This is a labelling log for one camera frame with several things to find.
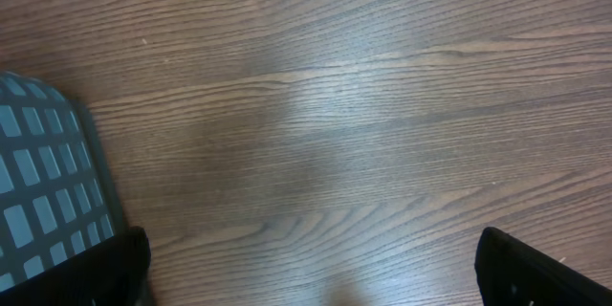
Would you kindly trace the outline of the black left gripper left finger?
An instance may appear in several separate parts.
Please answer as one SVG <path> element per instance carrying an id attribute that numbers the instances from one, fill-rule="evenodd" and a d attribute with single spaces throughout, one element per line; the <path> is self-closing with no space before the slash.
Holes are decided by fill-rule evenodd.
<path id="1" fill-rule="evenodd" d="M 144 229 L 132 227 L 1 293 L 1 306 L 137 304 L 150 266 Z"/>

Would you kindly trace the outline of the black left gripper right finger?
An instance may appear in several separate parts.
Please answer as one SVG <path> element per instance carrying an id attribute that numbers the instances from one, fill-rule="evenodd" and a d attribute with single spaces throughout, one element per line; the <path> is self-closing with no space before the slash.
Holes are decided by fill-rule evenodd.
<path id="1" fill-rule="evenodd" d="M 474 268 L 484 306 L 611 306 L 610 289 L 494 227 Z"/>

